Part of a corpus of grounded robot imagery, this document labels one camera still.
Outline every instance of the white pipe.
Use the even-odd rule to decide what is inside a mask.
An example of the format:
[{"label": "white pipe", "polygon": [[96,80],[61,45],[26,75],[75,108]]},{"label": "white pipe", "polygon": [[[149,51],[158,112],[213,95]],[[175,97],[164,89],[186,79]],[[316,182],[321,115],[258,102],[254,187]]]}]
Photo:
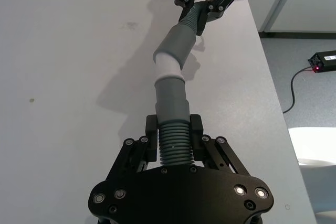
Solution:
[{"label": "white pipe", "polygon": [[167,77],[177,77],[184,80],[178,61],[165,52],[159,52],[155,56],[155,72],[156,80]]}]

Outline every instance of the black cable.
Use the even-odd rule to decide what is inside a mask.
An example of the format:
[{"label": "black cable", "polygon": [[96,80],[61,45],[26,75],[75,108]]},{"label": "black cable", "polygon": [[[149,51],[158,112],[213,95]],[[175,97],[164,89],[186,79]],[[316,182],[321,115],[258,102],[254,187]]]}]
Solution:
[{"label": "black cable", "polygon": [[287,113],[288,111],[290,111],[290,110],[294,107],[294,105],[295,105],[295,94],[294,94],[294,87],[293,87],[293,83],[294,83],[294,79],[295,79],[295,77],[296,77],[299,73],[301,73],[301,72],[309,71],[309,70],[307,70],[307,69],[310,69],[310,68],[311,68],[311,67],[303,68],[303,69],[301,69],[300,71],[298,71],[296,74],[294,74],[294,76],[292,77],[292,80],[290,81],[290,89],[291,89],[291,92],[292,92],[292,100],[293,100],[293,102],[292,102],[291,107],[289,107],[288,110],[283,111],[283,114],[285,114],[285,113]]}]

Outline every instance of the floor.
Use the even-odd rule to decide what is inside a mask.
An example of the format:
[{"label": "floor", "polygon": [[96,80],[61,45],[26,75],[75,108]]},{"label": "floor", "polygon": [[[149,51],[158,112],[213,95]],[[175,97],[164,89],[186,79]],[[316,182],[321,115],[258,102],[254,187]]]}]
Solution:
[{"label": "floor", "polygon": [[[261,39],[282,110],[291,105],[290,80],[309,66],[315,52],[336,50],[336,40]],[[336,127],[336,72],[302,72],[294,81],[296,105],[285,114],[288,128]]]}]

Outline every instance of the corrugated hose section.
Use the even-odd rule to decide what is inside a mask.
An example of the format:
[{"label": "corrugated hose section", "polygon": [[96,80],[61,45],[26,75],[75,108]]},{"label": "corrugated hose section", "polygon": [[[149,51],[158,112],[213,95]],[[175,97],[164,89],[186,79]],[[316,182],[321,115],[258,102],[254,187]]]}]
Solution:
[{"label": "corrugated hose section", "polygon": [[160,161],[162,165],[191,165],[194,163],[190,146],[189,125],[167,123],[159,127]]}]

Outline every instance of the table surface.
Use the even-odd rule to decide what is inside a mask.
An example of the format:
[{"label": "table surface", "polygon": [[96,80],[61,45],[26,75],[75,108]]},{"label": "table surface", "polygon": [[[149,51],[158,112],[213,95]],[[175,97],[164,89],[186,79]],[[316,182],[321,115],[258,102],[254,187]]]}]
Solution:
[{"label": "table surface", "polygon": [[[152,53],[173,0],[0,0],[0,222],[93,224],[87,200],[155,112]],[[247,0],[183,70],[192,113],[275,198],[264,223],[315,223]]]}]

